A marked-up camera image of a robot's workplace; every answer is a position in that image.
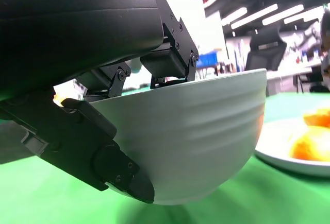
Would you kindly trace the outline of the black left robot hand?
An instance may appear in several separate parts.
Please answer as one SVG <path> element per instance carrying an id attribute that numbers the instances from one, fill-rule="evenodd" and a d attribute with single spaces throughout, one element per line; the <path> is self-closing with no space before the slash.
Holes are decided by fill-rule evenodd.
<path id="1" fill-rule="evenodd" d="M 152 89 L 195 79 L 197 48 L 167 0 L 1 0 L 1 118 L 71 176 L 153 203 L 148 175 L 90 104 L 119 99 L 134 58 Z"/>

